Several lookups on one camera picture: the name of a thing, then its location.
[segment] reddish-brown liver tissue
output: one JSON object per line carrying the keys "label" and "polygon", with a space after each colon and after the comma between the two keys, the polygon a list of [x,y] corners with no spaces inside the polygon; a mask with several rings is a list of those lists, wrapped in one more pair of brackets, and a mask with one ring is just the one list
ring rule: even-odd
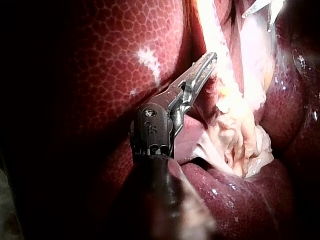
{"label": "reddish-brown liver tissue", "polygon": [[[237,33],[242,23],[232,25],[227,18],[231,1],[214,2],[241,82]],[[96,234],[132,167],[127,132],[134,110],[204,51],[196,45],[201,42],[199,26],[188,26],[193,23],[187,19],[189,4],[192,1],[37,0],[15,5],[9,54],[15,71],[3,88],[8,98],[0,143],[26,238],[52,233],[48,239],[92,239]],[[312,10],[306,8],[300,7],[295,16]],[[264,111],[255,114],[280,160],[249,182],[193,163],[182,167],[227,239],[285,239],[293,234],[293,200],[301,196],[302,205],[310,203],[306,212],[317,214],[313,193],[320,167],[319,51],[313,47],[317,41],[308,41],[314,37],[308,35],[310,23],[317,20],[313,12],[293,22],[304,35],[293,41],[287,27],[291,10],[279,19],[274,43],[274,59],[285,64],[276,63]],[[293,49],[310,69],[292,60]],[[146,61],[139,53],[149,50],[154,58]],[[298,183],[298,195],[293,196],[281,162],[298,179],[293,182]],[[219,189],[219,197],[212,189]]]}

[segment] glistening tissue surface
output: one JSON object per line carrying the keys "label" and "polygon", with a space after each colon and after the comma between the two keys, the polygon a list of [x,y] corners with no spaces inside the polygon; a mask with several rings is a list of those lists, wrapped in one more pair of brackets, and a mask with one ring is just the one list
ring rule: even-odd
{"label": "glistening tissue surface", "polygon": [[23,240],[19,233],[8,180],[2,170],[0,170],[0,239]]}

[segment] white fibrin patch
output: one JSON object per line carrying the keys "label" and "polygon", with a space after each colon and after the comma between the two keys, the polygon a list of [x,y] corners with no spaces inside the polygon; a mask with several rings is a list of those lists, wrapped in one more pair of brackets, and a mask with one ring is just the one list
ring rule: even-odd
{"label": "white fibrin patch", "polygon": [[155,51],[151,50],[150,47],[145,46],[144,48],[140,48],[137,52],[137,57],[139,59],[139,63],[146,66],[149,70],[152,71],[152,75],[154,76],[154,82],[156,87],[160,85],[160,63],[158,61],[158,57],[154,56]]}

